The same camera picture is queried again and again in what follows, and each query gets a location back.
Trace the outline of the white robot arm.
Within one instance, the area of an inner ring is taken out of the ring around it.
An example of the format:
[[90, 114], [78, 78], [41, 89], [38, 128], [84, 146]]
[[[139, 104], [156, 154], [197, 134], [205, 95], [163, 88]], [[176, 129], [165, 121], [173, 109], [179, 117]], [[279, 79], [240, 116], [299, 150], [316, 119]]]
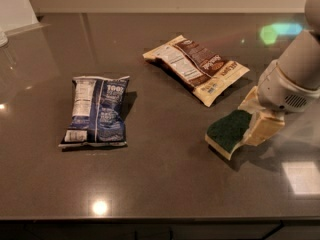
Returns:
[[285, 114], [301, 113], [320, 97], [320, 0], [306, 0], [304, 13], [310, 28], [269, 64], [239, 105], [252, 115], [242, 145], [271, 138], [284, 127]]

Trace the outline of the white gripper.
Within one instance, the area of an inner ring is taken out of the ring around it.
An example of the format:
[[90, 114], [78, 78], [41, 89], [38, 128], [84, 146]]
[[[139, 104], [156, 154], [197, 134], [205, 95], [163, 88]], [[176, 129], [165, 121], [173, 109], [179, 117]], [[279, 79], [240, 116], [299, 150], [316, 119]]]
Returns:
[[270, 139], [285, 126], [283, 112], [304, 112], [319, 97], [320, 90], [308, 90], [296, 85], [282, 72], [278, 61], [273, 60], [261, 74], [258, 85], [238, 106], [239, 110], [253, 114], [243, 143], [258, 146]]

